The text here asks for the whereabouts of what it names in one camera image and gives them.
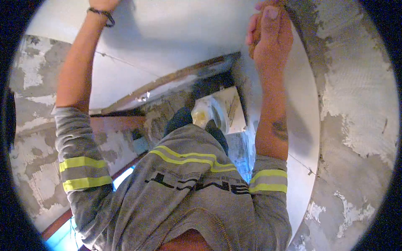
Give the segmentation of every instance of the bracelet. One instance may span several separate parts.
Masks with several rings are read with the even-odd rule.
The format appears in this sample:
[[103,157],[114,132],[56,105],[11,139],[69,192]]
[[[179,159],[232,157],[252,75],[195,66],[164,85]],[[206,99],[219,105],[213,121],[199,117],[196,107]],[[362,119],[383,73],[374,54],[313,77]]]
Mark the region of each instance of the bracelet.
[[112,24],[105,24],[105,27],[110,28],[115,25],[115,20],[113,19],[112,14],[110,14],[109,11],[97,10],[94,7],[90,7],[86,12],[88,13],[88,11],[106,16]]

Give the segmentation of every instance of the reflective stripe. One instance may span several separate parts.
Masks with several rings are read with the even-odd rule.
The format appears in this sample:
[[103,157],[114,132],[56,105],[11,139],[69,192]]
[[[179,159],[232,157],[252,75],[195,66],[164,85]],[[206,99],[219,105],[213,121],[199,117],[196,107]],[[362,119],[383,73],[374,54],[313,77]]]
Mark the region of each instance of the reflective stripe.
[[278,192],[287,192],[286,185],[278,185],[278,184],[258,184],[253,188],[249,188],[248,191],[250,193],[256,193],[258,191],[278,191]]
[[287,192],[287,173],[282,170],[262,170],[250,180],[248,191],[278,191]]
[[258,184],[277,184],[287,186],[287,178],[282,176],[261,176],[253,183],[250,183],[250,187],[255,187]]
[[82,188],[93,188],[97,186],[103,186],[112,183],[112,177],[103,176],[100,178],[82,178],[75,180],[68,180],[63,183],[64,191],[68,192],[71,190],[82,189]]
[[259,171],[254,177],[250,180],[250,183],[254,183],[256,179],[258,179],[261,176],[281,176],[287,178],[287,173],[282,170],[262,170]]
[[169,163],[174,163],[174,164],[177,164],[177,165],[182,165],[182,164],[189,163],[189,162],[206,163],[206,164],[209,164],[211,167],[212,167],[212,165],[213,165],[213,161],[207,160],[207,159],[185,159],[185,160],[175,160],[175,159],[171,159],[171,158],[167,157],[167,156],[164,155],[161,151],[152,150],[152,151],[150,151],[150,153],[157,154],[157,155],[159,155],[159,157],[161,157],[164,161],[169,162]]
[[91,166],[81,166],[65,169],[60,172],[60,179],[62,182],[67,180],[76,180],[81,178],[99,178],[108,176],[109,170],[106,167],[96,168]]
[[94,168],[103,168],[106,166],[104,160],[94,160],[88,157],[76,157],[71,159],[66,159],[63,163],[60,163],[60,172],[63,172],[67,168],[80,167],[80,166],[91,166]]
[[[209,158],[213,158],[214,162],[207,160],[207,159],[186,159],[183,161],[177,161],[177,160],[173,160],[171,158],[168,158],[166,155],[164,155],[161,151],[157,151],[157,150],[153,150],[150,151],[150,153],[155,153],[158,154],[164,161],[169,162],[169,163],[175,163],[175,164],[184,164],[184,163],[188,163],[188,162],[200,162],[200,163],[208,163],[211,166],[211,172],[213,173],[218,173],[218,172],[224,172],[224,171],[236,171],[237,168],[234,164],[230,163],[230,164],[221,164],[217,162],[217,157],[214,154],[209,154],[209,153],[186,153],[186,154],[179,154],[173,150],[171,150],[170,148],[164,146],[164,145],[160,145],[157,146],[155,148],[160,148],[160,149],[164,149],[166,152],[168,152],[169,154],[178,157],[178,158],[183,158],[183,157],[189,157],[189,156],[197,156],[197,157],[209,157]],[[216,169],[213,166],[217,166],[217,167],[232,167],[232,168],[227,168],[227,169]]]

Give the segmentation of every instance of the wooden beam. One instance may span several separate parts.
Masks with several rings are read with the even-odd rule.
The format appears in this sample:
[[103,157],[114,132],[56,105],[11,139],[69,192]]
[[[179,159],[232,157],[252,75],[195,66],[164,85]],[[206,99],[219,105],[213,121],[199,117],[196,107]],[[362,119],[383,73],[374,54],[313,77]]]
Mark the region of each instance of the wooden beam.
[[91,117],[91,127],[94,134],[110,131],[125,131],[142,127],[145,117]]
[[[119,177],[123,172],[137,164],[148,152],[145,152],[139,156],[137,156],[133,161],[125,165],[122,169],[120,169],[117,173],[112,175],[112,179],[115,180]],[[71,217],[73,216],[71,209],[68,209],[65,213],[63,213],[57,220],[55,220],[50,226],[48,226],[42,232],[42,238],[47,241],[57,230],[59,230]]]
[[127,171],[130,167],[132,167],[133,165],[137,164],[145,155],[147,155],[148,152],[144,152],[142,154],[140,154],[138,157],[136,157],[133,161],[131,161],[130,163],[128,163],[127,165],[125,165],[125,167],[123,167],[122,169],[120,169],[119,171],[117,171],[115,174],[112,175],[112,179],[115,180],[117,179],[117,177],[119,177],[122,173],[124,173],[125,171]]
[[198,74],[198,72],[200,70],[202,70],[206,67],[211,67],[211,66],[214,66],[214,65],[217,65],[220,63],[224,63],[227,56],[231,56],[231,55],[237,55],[237,53],[223,55],[220,57],[215,57],[215,58],[197,63],[195,65],[191,65],[189,67],[183,68],[181,70],[178,70],[178,71],[168,74],[166,76],[160,77],[157,80],[152,81],[152,82],[138,88],[137,90],[133,91],[131,94],[116,101],[111,106],[106,107],[105,109],[102,109],[101,114],[108,114],[108,113],[117,111],[117,109],[119,109],[120,107],[127,105],[128,103],[134,101],[136,98],[141,97],[145,93],[150,92],[158,87],[161,87],[172,81],[177,81],[177,80],[183,79],[189,75]]
[[71,209],[67,210],[64,214],[62,214],[55,222],[50,224],[42,232],[42,238],[47,241],[57,230],[59,230],[71,217],[73,216]]

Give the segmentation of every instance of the black pants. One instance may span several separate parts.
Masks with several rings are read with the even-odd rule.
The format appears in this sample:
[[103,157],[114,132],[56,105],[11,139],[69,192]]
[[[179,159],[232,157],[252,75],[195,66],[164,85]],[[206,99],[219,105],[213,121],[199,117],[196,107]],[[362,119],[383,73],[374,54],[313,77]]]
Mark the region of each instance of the black pants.
[[[173,132],[176,129],[179,129],[183,126],[193,123],[193,118],[191,117],[191,110],[187,107],[183,107],[176,112],[173,118],[168,122],[165,127],[165,134],[166,137],[169,133]],[[229,146],[228,142],[222,131],[217,127],[206,127],[205,130],[211,134],[223,147],[227,156],[229,156]]]

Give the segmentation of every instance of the fingers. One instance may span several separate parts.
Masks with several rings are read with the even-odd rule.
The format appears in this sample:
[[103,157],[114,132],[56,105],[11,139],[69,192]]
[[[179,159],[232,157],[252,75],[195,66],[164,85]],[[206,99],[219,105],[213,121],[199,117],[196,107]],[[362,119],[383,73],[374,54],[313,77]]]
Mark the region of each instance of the fingers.
[[251,45],[254,42],[253,33],[257,27],[258,14],[254,14],[250,18],[250,23],[247,28],[246,45]]
[[292,25],[290,22],[289,14],[282,11],[281,27],[279,29],[278,41],[279,44],[286,48],[291,48],[293,44]]
[[269,6],[269,5],[271,5],[271,6],[277,6],[277,5],[278,5],[278,0],[270,0],[270,1],[262,1],[262,2],[259,2],[259,3],[257,3],[257,4],[255,5],[255,9],[256,9],[256,10],[264,10],[265,7],[267,7],[267,6]]
[[281,9],[279,7],[267,6],[264,9],[261,19],[261,40],[266,42],[277,42],[281,26]]

